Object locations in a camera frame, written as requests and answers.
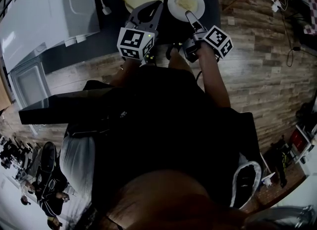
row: black table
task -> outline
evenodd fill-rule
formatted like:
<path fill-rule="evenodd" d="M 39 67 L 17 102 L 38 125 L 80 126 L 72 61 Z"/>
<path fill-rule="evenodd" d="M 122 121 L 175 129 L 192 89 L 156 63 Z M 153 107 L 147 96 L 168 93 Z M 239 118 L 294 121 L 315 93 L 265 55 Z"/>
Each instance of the black table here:
<path fill-rule="evenodd" d="M 204 1 L 206 10 L 200 21 L 208 29 L 213 25 L 220 27 L 218 0 Z M 44 52 L 41 60 L 46 74 L 81 61 L 118 52 L 116 44 L 120 28 L 124 27 L 130 13 L 123 0 L 104 0 L 104 3 L 111 8 L 112 14 L 104 15 L 100 0 L 96 0 L 101 32 L 88 37 L 86 41 L 79 44 L 67 48 L 65 45 L 61 45 Z M 164 10 L 158 32 L 158 44 L 169 44 L 175 41 L 184 42 L 192 33 L 192 29 L 189 23 L 181 22 L 170 14 L 167 0 L 164 0 Z"/>

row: black and white marker cube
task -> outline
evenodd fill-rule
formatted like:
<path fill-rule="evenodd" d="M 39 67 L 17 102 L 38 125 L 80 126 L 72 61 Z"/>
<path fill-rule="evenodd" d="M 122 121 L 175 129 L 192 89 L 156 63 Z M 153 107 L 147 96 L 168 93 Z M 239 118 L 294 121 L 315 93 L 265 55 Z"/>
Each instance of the black and white marker cube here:
<path fill-rule="evenodd" d="M 154 46 L 154 40 L 152 32 L 121 28 L 117 47 L 122 57 L 143 60 Z"/>
<path fill-rule="evenodd" d="M 221 58 L 225 58 L 233 48 L 230 36 L 217 26 L 213 26 L 208 31 L 204 36 L 204 40 L 218 51 Z"/>

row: red and white checkered cloth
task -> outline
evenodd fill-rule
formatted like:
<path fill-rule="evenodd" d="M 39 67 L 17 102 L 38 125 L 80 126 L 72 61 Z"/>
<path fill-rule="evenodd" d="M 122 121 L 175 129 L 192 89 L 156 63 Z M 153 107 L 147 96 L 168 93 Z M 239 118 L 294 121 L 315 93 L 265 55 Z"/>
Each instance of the red and white checkered cloth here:
<path fill-rule="evenodd" d="M 309 35 L 317 35 L 317 0 L 308 0 L 311 8 L 312 24 L 304 27 L 304 33 Z"/>

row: person in background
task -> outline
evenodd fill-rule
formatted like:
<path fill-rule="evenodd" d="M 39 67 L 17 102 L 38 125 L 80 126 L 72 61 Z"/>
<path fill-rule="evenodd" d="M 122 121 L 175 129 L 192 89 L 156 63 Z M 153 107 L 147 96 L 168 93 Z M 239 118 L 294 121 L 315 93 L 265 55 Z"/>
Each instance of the person in background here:
<path fill-rule="evenodd" d="M 48 217 L 48 226 L 50 229 L 58 230 L 62 226 L 57 216 L 61 214 L 64 202 L 68 200 L 68 194 L 52 192 L 39 201 L 39 206 Z"/>
<path fill-rule="evenodd" d="M 39 169 L 39 164 L 41 161 L 42 149 L 35 143 L 32 151 L 32 158 L 29 167 L 26 170 L 22 170 L 20 175 L 17 177 L 19 182 L 19 188 L 21 190 L 21 203 L 23 205 L 29 205 L 28 198 L 26 194 L 31 191 L 35 192 L 35 187 L 32 185 L 36 181 L 36 173 Z"/>
<path fill-rule="evenodd" d="M 1 160 L 1 166 L 4 167 L 4 169 L 9 169 L 11 167 L 11 161 L 8 160 L 8 158 L 4 158 Z"/>

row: person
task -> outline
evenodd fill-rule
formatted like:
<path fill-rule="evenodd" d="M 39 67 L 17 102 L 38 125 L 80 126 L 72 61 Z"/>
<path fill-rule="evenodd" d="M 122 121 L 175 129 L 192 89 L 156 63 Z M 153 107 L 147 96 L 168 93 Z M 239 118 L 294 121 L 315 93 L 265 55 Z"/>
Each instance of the person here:
<path fill-rule="evenodd" d="M 127 59 L 110 85 L 87 82 L 84 90 L 113 87 L 96 105 L 116 109 L 98 134 L 73 135 L 76 124 L 68 125 L 61 170 L 90 201 L 70 229 L 107 229 L 110 222 L 129 230 L 242 226 L 246 215 L 232 207 L 242 207 L 261 179 L 253 117 L 230 108 L 207 43 L 196 52 L 205 91 L 179 46 L 167 51 L 168 68 Z M 242 158 L 253 165 L 240 168 Z"/>
<path fill-rule="evenodd" d="M 50 229 L 58 230 L 62 224 L 57 216 L 61 214 L 63 204 L 69 201 L 69 195 L 63 192 L 67 187 L 67 179 L 60 170 L 59 158 L 51 175 L 41 172 L 41 182 L 34 182 L 35 195 L 40 208 L 45 212 Z"/>
<path fill-rule="evenodd" d="M 8 158 L 4 158 L 1 160 L 1 166 L 4 167 L 4 169 L 9 169 L 11 167 L 11 161 L 8 160 Z"/>
<path fill-rule="evenodd" d="M 21 203 L 23 205 L 29 205 L 30 202 L 26 196 L 27 192 L 34 192 L 35 187 L 32 185 L 36 181 L 36 173 L 39 170 L 39 164 L 41 161 L 42 149 L 35 143 L 32 151 L 32 158 L 29 167 L 26 170 L 22 170 L 19 176 L 16 178 L 21 190 Z"/>
<path fill-rule="evenodd" d="M 0 159 L 2 159 L 2 161 L 5 159 L 7 159 L 7 161 L 11 161 L 12 157 L 17 157 L 18 155 L 17 146 L 12 144 L 12 141 L 9 139 L 9 141 L 3 145 L 3 151 L 0 152 Z"/>

